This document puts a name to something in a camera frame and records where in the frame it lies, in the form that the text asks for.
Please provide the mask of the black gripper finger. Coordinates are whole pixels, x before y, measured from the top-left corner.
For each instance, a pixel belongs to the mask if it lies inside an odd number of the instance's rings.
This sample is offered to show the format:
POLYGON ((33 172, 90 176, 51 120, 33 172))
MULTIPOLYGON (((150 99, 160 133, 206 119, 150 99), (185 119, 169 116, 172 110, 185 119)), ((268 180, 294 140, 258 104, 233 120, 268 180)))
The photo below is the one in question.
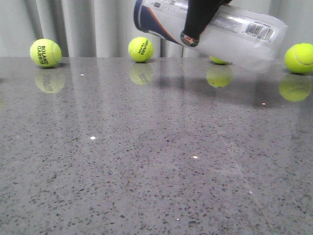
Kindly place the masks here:
POLYGON ((212 20, 218 9, 231 0, 189 0, 184 34, 199 37, 212 20))

